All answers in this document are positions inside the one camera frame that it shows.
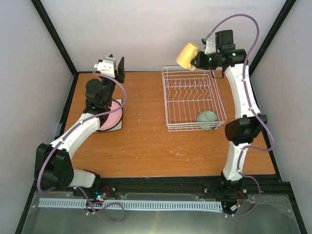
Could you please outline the yellow mug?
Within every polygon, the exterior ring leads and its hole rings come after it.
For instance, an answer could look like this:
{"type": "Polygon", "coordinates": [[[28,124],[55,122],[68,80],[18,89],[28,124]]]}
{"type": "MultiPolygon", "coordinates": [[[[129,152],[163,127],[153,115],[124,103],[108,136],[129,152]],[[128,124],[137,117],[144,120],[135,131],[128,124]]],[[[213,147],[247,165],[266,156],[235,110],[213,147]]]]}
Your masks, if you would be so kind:
{"type": "Polygon", "coordinates": [[[191,65],[191,61],[197,56],[198,52],[199,47],[196,44],[187,43],[176,59],[177,64],[184,69],[194,70],[195,67],[191,65]]]}

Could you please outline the pink round plate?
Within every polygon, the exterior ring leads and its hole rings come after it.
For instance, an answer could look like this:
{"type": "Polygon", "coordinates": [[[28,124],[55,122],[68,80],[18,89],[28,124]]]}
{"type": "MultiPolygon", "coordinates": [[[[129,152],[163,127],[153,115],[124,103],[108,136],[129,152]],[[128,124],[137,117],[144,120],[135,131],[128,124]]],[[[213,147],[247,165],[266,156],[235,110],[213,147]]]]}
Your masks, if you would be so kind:
{"type": "MultiPolygon", "coordinates": [[[[111,110],[115,110],[119,106],[121,106],[121,104],[117,100],[113,100],[110,108],[111,108],[111,110]]],[[[108,115],[107,120],[105,121],[105,123],[103,125],[100,126],[98,131],[105,132],[105,131],[113,129],[114,127],[116,127],[121,122],[122,115],[123,115],[123,109],[122,108],[117,110],[116,112],[110,113],[108,115]]]]}

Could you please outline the white wire dish rack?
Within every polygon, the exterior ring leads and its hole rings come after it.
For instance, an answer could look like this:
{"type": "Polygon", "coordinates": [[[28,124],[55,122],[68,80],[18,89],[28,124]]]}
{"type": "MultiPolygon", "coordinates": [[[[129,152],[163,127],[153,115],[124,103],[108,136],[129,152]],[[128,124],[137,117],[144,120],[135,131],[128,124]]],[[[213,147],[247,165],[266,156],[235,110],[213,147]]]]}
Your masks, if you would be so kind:
{"type": "Polygon", "coordinates": [[[196,118],[207,110],[217,114],[215,129],[226,122],[217,80],[210,71],[191,71],[180,66],[165,66],[161,71],[168,131],[203,130],[198,126],[196,118]]]}

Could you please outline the green ceramic bowl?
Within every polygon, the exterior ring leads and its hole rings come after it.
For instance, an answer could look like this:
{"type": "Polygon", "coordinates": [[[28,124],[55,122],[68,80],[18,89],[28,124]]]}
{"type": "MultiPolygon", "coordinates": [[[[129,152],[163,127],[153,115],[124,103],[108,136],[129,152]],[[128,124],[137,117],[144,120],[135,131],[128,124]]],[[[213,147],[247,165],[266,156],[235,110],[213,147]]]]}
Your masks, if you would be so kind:
{"type": "Polygon", "coordinates": [[[209,131],[216,128],[218,117],[215,112],[207,110],[199,113],[196,121],[201,129],[209,131]]]}

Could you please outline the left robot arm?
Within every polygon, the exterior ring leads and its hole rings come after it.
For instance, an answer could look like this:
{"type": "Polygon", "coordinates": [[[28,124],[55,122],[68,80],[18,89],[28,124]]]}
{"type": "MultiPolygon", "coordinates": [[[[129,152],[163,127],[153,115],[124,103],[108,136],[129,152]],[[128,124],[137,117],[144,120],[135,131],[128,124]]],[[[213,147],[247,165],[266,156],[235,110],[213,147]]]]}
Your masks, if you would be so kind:
{"type": "Polygon", "coordinates": [[[122,121],[127,96],[118,102],[113,93],[116,86],[126,91],[124,61],[116,62],[113,55],[98,60],[93,70],[97,78],[85,86],[85,109],[77,122],[51,143],[37,147],[34,177],[39,192],[70,187],[84,187],[90,196],[101,192],[100,175],[74,169],[72,158],[90,135],[111,130],[122,121]]]}

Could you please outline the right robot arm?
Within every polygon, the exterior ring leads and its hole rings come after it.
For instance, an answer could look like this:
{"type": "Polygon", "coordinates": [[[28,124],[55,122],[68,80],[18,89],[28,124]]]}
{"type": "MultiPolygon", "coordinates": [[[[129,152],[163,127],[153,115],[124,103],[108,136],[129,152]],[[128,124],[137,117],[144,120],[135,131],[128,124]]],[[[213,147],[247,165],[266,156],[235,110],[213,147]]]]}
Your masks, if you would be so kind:
{"type": "Polygon", "coordinates": [[[244,49],[236,49],[232,30],[216,32],[212,50],[198,52],[192,65],[202,70],[222,69],[227,77],[235,106],[235,120],[225,125],[225,135],[229,141],[226,165],[219,179],[221,195],[231,196],[243,190],[242,171],[244,160],[254,138],[267,123],[252,94],[244,49]]]}

